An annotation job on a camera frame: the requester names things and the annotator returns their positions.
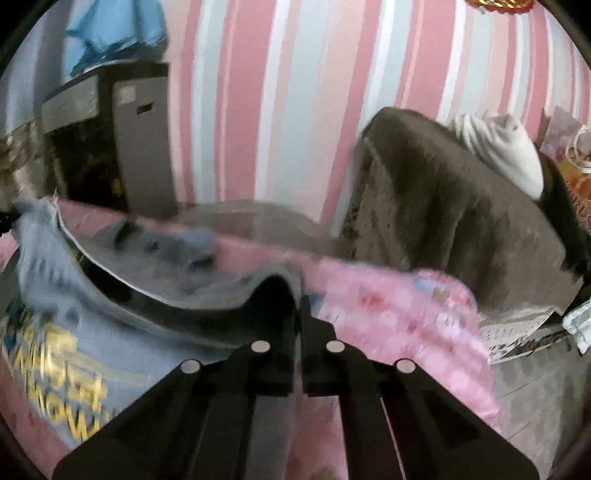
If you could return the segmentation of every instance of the gray blanket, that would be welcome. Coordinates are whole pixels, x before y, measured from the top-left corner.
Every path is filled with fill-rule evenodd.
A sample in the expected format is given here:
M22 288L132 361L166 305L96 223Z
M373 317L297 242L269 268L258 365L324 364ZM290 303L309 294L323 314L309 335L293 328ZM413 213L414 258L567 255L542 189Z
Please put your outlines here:
M582 280L538 205L474 157L445 127L384 108L358 145L362 168L343 236L353 257L464 282L485 313L552 306Z

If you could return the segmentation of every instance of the wall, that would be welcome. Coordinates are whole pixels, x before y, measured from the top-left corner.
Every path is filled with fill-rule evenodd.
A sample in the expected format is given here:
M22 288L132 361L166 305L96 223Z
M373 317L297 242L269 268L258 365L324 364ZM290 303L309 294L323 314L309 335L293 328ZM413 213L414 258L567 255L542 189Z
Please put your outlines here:
M27 35L0 79L0 135L39 116L47 95L68 79L64 31L70 15L90 0L59 0Z
M63 28L42 32L65 27L89 1L60 0L21 46L0 80L0 131L35 115L59 69L67 80L63 52L72 40ZM533 139L556 105L590 120L589 68L538 3L522 15L479 11L465 0L162 5L170 153L184 204L266 200L337 232L355 178L356 136L383 106L444 123L459 112L512 112Z

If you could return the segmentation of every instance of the gray fabric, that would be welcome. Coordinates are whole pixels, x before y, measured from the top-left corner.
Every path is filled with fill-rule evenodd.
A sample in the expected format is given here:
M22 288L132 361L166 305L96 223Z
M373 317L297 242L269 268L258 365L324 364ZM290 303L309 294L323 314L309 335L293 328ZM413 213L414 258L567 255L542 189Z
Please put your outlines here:
M222 315L213 315L208 323L203 312L188 312L194 317L179 313L182 322L188 324L183 331L172 320L155 321L151 314L158 315L156 304L146 304L140 311L137 303L130 302L127 307L110 300L75 261L59 229L55 207L48 203L20 203L18 208L23 212L15 230L20 244L17 272L21 300L13 301L9 315L3 318L2 350L17 382L26 386L32 404L65 444L78 445L183 360L196 358L207 364L225 359L234 347L261 333L256 318L239 316L238 320L252 323L238 328L236 323L225 326ZM208 295L208 288L215 283L223 296L224 288L237 286L240 280L215 272L210 264L215 257L212 239L210 232L203 230L173 238L119 223L98 235L96 246L91 240L83 243L106 262L119 262L111 267L122 275L126 268L140 267L136 259L127 262L130 257L144 257L145 263L158 265L153 270L144 269L145 274L171 278L179 265L197 259L203 269L197 266L192 274L200 278ZM153 240L162 248L146 253L146 242ZM265 271L276 275L277 269ZM248 292L254 289L253 278L262 275L247 278L243 290L228 297L228 305L238 306L240 301L248 300ZM192 305L199 304L199 294L193 294ZM223 307L223 299L216 305ZM54 400L57 395L59 408L55 401L50 407L50 395ZM275 406L273 399L265 402ZM287 414L290 405L278 401L276 408ZM280 439L288 432L272 425L257 435L257 442L267 445L266 435ZM272 454L279 455L280 463L286 445L285 438L283 443L275 442L280 452Z
M146 232L129 222L113 224L92 239L69 235L96 265L134 290L171 307L235 309L273 276L287 281L294 298L301 296L301 275L296 267L273 264L236 277L218 271L211 263L211 245L196 248L182 237Z
M538 206L419 113L384 108L364 130L363 168L343 235L354 258L432 268L464 282L486 314L553 306L582 279Z

